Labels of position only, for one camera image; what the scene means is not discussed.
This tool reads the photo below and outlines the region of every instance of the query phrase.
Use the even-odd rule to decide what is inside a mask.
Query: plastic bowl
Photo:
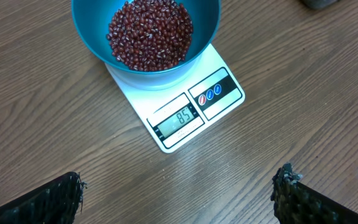
[[[71,0],[71,10],[75,27],[85,45],[102,61],[125,72],[151,75],[170,72],[183,67],[205,50],[213,40],[219,26],[220,0],[178,0],[177,3],[183,3],[188,10],[194,27],[193,41],[186,55],[186,60],[164,71],[133,71],[129,70],[123,63],[116,61],[111,55],[112,50],[109,41],[106,39],[111,18],[118,9],[122,8],[124,3],[125,0]]]

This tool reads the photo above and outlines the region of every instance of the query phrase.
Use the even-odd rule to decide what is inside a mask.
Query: scale label
[[[177,131],[175,134],[172,134],[169,138],[164,140],[162,143],[164,146],[169,149],[175,145],[178,141],[182,140],[184,137],[192,133],[197,128],[201,127],[204,124],[204,121],[201,117],[194,119],[192,122],[187,124],[181,130]]]
[[[242,98],[240,89],[225,68],[201,80],[189,89],[189,93],[208,121]]]

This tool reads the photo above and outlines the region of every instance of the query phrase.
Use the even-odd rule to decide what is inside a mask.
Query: blue button
[[[222,87],[219,84],[216,84],[214,87],[215,94],[219,95],[222,92]]]
[[[212,98],[214,98],[214,91],[208,90],[208,91],[206,92],[206,98],[207,98],[208,100],[212,100]]]

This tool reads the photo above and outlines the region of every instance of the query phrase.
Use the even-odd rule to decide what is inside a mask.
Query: adzuki bean
[[[108,29],[106,38],[118,62],[131,70],[155,72],[185,60],[193,21],[175,0],[134,0],[118,9]]]

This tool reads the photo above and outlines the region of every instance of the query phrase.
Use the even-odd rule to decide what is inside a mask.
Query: table surface
[[[277,223],[290,161],[358,212],[358,1],[223,0],[213,44],[247,100],[164,154],[69,1],[0,0],[0,205],[73,170],[89,183],[75,223]]]

